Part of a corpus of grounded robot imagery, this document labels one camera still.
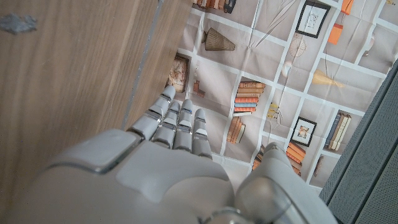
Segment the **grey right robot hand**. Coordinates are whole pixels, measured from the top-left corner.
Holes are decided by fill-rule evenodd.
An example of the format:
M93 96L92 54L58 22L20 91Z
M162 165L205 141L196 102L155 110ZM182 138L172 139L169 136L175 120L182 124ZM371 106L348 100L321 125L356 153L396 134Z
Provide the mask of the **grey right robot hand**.
M3 223L335 223L276 143L235 189L212 158L205 112L167 86L127 130L59 154Z

